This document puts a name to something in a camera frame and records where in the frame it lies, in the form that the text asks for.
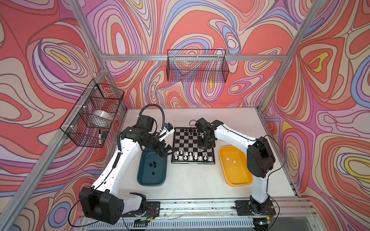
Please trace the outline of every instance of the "blue tray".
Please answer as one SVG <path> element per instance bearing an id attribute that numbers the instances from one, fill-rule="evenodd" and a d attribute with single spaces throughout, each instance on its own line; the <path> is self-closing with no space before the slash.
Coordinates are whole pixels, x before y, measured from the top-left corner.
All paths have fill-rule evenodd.
<path id="1" fill-rule="evenodd" d="M 139 164 L 137 176 L 138 183 L 143 186 L 160 186 L 166 179 L 166 171 L 167 157 L 160 157 L 151 148 L 144 149 L 141 153 Z"/>

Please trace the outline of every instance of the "black cable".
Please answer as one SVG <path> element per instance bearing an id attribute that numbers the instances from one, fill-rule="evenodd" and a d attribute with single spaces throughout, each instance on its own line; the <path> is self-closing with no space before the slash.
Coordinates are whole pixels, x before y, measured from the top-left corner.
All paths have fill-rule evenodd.
<path id="1" fill-rule="evenodd" d="M 139 112 L 139 117 L 138 117 L 138 120 L 136 121 L 136 124 L 138 124 L 138 122 L 139 122 L 139 119 L 140 119 L 140 116 L 141 116 L 142 112 L 143 112 L 146 108 L 151 107 L 151 106 L 158 107 L 158 108 L 161 110 L 161 113 L 162 113 L 162 119 L 163 119 L 161 130 L 163 130 L 163 128 L 164 128 L 164 111 L 163 111 L 163 109 L 161 108 L 161 106 L 159 106 L 158 104 L 155 104 L 155 103 L 150 103 L 150 104 L 148 104 L 148 105 L 145 105 L 145 106 L 140 110 L 140 112 Z"/>
<path id="2" fill-rule="evenodd" d="M 281 167 L 280 168 L 278 168 L 278 169 L 276 169 L 276 170 L 274 170 L 274 171 L 272 171 L 269 175 L 268 175 L 268 177 L 267 177 L 267 182 L 266 182 L 266 193 L 268 194 L 268 189 L 269 189 L 269 178 L 270 178 L 270 176 L 271 176 L 271 174 L 272 173 L 274 173 L 274 172 L 276 172 L 276 171 L 278 171 L 278 170 L 280 170 L 280 169 L 282 169 L 283 167 L 284 167 L 284 165 L 285 165 L 285 163 L 286 163 L 286 159 L 287 159 L 287 157 L 286 157 L 286 154 L 285 154 L 285 152 L 283 151 L 283 149 L 280 147 L 280 145 L 274 140 L 274 138 L 273 137 L 271 137 L 270 135 L 266 135 L 266 136 L 269 136 L 277 145 L 278 145 L 278 147 L 280 148 L 280 150 L 283 152 L 283 154 L 284 154 L 284 156 L 285 156 L 285 160 L 284 160 L 284 163 L 281 165 Z"/>
<path id="3" fill-rule="evenodd" d="M 196 124 L 196 120 L 192 119 L 191 121 L 195 121 L 195 124 Z M 189 126 L 195 126 L 195 124 L 193 125 L 190 124 L 191 121 L 189 121 Z"/>
<path id="4" fill-rule="evenodd" d="M 126 226 L 126 229 L 127 229 L 128 231 L 131 231 L 131 229 L 129 229 L 129 228 L 127 227 L 127 225 L 126 225 L 125 220 L 123 219 L 123 217 L 122 217 L 122 220 L 123 220 L 123 223 L 124 223 L 124 224 L 125 224 L 125 226 Z"/>
<path id="5" fill-rule="evenodd" d="M 279 204 L 276 202 L 276 200 L 275 200 L 274 198 L 272 198 L 272 197 L 270 197 L 270 198 L 271 198 L 271 199 L 273 199 L 273 200 L 275 201 L 275 203 L 276 203 L 277 207 L 279 208 L 279 212 L 277 213 L 277 216 L 276 216 L 276 218 L 275 218 L 274 222 L 272 223 L 272 225 L 271 225 L 267 230 L 270 230 L 270 229 L 272 228 L 272 226 L 275 224 L 275 222 L 276 222 L 276 220 L 278 219 L 279 214 L 280 214 L 280 206 L 279 206 Z"/>
<path id="6" fill-rule="evenodd" d="M 108 178 L 109 174 L 111 174 L 113 168 L 111 169 L 111 171 L 108 173 L 108 175 L 105 177 L 104 181 Z M 96 191 L 104 182 L 102 182 L 101 184 L 99 184 L 98 187 L 94 188 L 94 190 L 92 190 L 91 192 L 89 192 L 88 194 L 86 194 L 85 196 L 83 196 L 82 198 L 80 198 L 76 203 L 74 203 L 74 205 L 72 206 L 71 210 L 69 211 L 68 213 L 68 223 L 70 226 L 72 227 L 75 227 L 75 228 L 79 228 L 79 227 L 85 227 L 85 226 L 88 226 L 88 225 L 92 225 L 92 224 L 95 224 L 96 222 L 99 222 L 99 221 L 95 221 L 93 223 L 89 223 L 87 225 L 72 225 L 71 224 L 71 221 L 70 221 L 70 217 L 71 217 L 71 212 L 72 212 L 72 209 L 77 205 L 77 203 L 82 200 L 83 198 L 87 197 L 88 195 L 90 195 L 91 193 L 93 193 L 94 191 Z"/>

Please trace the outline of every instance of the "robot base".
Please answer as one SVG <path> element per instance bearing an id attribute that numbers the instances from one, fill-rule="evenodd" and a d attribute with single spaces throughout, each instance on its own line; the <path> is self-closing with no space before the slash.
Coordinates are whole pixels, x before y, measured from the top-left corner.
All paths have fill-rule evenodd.
<path id="1" fill-rule="evenodd" d="M 137 218 L 143 218 L 143 217 L 151 218 L 153 216 L 158 217 L 159 216 L 160 204 L 161 203 L 159 201 L 147 201 L 147 206 L 151 207 L 151 208 L 154 208 L 156 210 L 155 214 L 153 214 L 154 212 L 153 212 L 152 209 L 147 207 L 147 209 L 145 211 L 145 214 L 142 217 L 140 217 L 140 212 L 137 213 L 137 211 L 131 211 L 131 212 L 122 214 L 122 217 L 137 217 Z"/>
<path id="2" fill-rule="evenodd" d="M 238 216 L 254 216 L 250 205 L 250 200 L 235 201 L 235 207 L 238 212 Z M 266 203 L 264 210 L 261 211 L 260 215 L 273 216 L 276 215 L 275 208 L 270 200 Z"/>

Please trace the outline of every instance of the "white table surface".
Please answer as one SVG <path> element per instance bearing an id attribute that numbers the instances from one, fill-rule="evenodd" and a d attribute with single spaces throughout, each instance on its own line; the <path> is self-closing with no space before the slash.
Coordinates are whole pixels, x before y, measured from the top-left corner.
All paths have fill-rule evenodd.
<path id="1" fill-rule="evenodd" d="M 123 128 L 136 124 L 139 109 L 129 109 Z M 165 122 L 174 127 L 189 127 L 189 121 L 205 118 L 208 122 L 217 119 L 230 128 L 245 133 L 248 136 L 259 138 L 266 135 L 262 123 L 254 108 L 195 108 L 195 109 L 164 109 Z M 162 125 L 160 110 L 148 108 L 143 115 L 149 115 L 157 120 L 158 130 Z M 169 135 L 166 144 L 172 146 L 173 135 Z M 127 196 L 130 192 L 142 193 L 148 200 L 165 199 L 205 199 L 205 198 L 242 198 L 249 197 L 252 185 L 232 187 L 226 184 L 219 158 L 219 150 L 229 143 L 217 140 L 215 151 L 216 164 L 179 164 L 171 163 L 167 158 L 167 174 L 161 186 L 142 186 L 137 182 L 141 152 L 131 161 L 120 184 L 118 198 Z M 280 168 L 278 158 L 273 170 Z M 272 197 L 294 196 L 294 192 L 281 169 L 269 178 L 269 190 Z"/>

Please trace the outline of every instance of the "metal mounting plate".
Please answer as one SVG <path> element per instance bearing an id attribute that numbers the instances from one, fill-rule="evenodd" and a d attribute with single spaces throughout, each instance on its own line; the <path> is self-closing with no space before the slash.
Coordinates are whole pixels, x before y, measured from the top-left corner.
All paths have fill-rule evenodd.
<path id="1" fill-rule="evenodd" d="M 235 207 L 238 208 L 236 211 L 238 213 L 238 216 L 253 216 L 255 214 L 253 214 L 252 212 L 250 212 L 250 209 L 249 209 L 249 200 L 241 200 L 241 201 L 235 201 Z M 276 211 L 275 211 L 275 208 L 272 204 L 272 201 L 269 201 L 267 203 L 267 206 L 266 206 L 266 211 L 264 211 L 263 213 L 261 213 L 260 215 L 267 215 L 267 216 L 273 216 L 273 215 L 276 215 Z"/>

